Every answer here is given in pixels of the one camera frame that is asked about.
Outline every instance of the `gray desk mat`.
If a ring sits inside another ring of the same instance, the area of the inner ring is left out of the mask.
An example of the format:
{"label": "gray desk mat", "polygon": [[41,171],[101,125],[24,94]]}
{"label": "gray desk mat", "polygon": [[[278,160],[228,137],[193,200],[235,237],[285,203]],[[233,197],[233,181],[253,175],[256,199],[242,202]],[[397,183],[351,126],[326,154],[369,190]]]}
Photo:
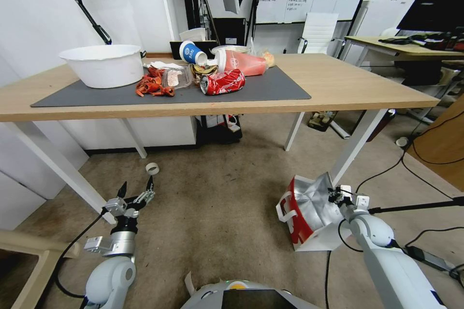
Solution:
{"label": "gray desk mat", "polygon": [[97,89],[87,87],[79,80],[39,100],[32,104],[31,107],[311,99],[308,93],[277,66],[268,69],[264,75],[246,77],[245,86],[237,92],[216,96],[205,95],[200,88],[190,85],[187,88],[176,90],[175,96],[172,98],[168,96],[154,97],[149,94],[142,98],[135,94],[136,84],[117,88]]}

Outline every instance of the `gray carpet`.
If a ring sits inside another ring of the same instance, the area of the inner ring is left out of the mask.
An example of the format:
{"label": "gray carpet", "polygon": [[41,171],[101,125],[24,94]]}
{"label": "gray carpet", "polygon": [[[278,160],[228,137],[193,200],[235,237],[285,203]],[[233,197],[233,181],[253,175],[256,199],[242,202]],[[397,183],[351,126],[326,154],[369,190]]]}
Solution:
{"label": "gray carpet", "polygon": [[[339,121],[349,124],[355,118],[355,112],[344,112]],[[147,159],[138,154],[94,155],[89,159],[81,172],[105,199],[114,197],[124,180],[128,181],[128,195],[139,193],[147,180],[145,164],[157,162],[161,168],[155,177],[157,195],[139,217],[137,277],[125,308],[179,308],[188,298],[183,279],[189,271],[196,286],[219,279],[247,279],[285,288],[325,307],[326,253],[295,253],[286,224],[277,219],[275,204],[294,174],[315,178],[328,170],[344,141],[330,129],[320,133],[302,124],[286,153],[282,146],[292,120],[290,114],[246,115],[241,119],[244,138],[238,144],[154,152]],[[392,139],[406,135],[416,124],[398,116],[364,147],[341,182],[356,187],[395,163],[400,149]],[[406,162],[440,189],[459,194],[413,158],[407,156]],[[362,192],[371,196],[371,206],[444,199],[403,168],[370,181]],[[462,211],[396,212],[382,218],[404,244],[425,228],[462,225]],[[70,241],[94,217],[90,206],[66,187],[18,230]],[[86,236],[108,236],[110,229],[101,221]],[[463,231],[426,234],[416,245],[456,264],[464,262]],[[61,270],[62,282],[82,293],[87,277],[101,261],[89,253],[67,261]],[[421,268],[449,309],[462,308],[464,291],[456,281],[430,267]],[[332,309],[382,308],[362,254],[345,246],[333,252],[329,300]],[[78,308],[79,304],[53,286],[43,308]]]}

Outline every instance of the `wooden cabinet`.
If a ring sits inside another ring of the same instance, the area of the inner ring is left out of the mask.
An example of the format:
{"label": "wooden cabinet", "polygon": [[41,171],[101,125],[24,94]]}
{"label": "wooden cabinet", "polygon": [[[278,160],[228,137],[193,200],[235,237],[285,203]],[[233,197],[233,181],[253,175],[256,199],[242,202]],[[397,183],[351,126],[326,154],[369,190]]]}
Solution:
{"label": "wooden cabinet", "polygon": [[[429,126],[430,131],[414,141],[417,153],[424,160],[433,163],[446,163],[464,157],[464,114],[446,122],[462,112],[464,112],[464,95]],[[437,165],[421,160],[412,147],[409,148],[408,153],[454,187],[464,191],[464,160],[452,164]]]}

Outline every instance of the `white plastic basin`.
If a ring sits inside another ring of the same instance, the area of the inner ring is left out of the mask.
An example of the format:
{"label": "white plastic basin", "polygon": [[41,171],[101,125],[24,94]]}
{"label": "white plastic basin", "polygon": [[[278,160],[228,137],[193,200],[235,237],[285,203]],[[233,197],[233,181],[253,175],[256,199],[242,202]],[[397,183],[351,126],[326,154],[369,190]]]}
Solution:
{"label": "white plastic basin", "polygon": [[140,80],[144,67],[136,45],[98,45],[59,54],[87,86],[114,88]]}

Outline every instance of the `red coca-cola can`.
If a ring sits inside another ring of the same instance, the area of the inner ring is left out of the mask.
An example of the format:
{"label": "red coca-cola can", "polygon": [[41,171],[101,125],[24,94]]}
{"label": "red coca-cola can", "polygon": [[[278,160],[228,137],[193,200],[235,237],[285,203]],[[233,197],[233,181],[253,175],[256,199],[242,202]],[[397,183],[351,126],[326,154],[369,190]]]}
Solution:
{"label": "red coca-cola can", "polygon": [[220,72],[211,76],[204,75],[200,88],[207,95],[235,92],[245,85],[245,76],[239,69]]}

